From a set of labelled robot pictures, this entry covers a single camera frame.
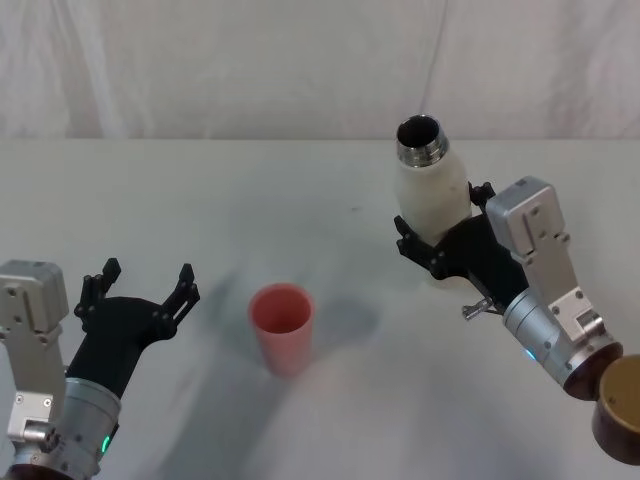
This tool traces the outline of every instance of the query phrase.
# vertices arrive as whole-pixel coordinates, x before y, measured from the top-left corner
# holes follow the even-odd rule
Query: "white backdrop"
[[[0,136],[640,137],[634,0],[0,3]]]

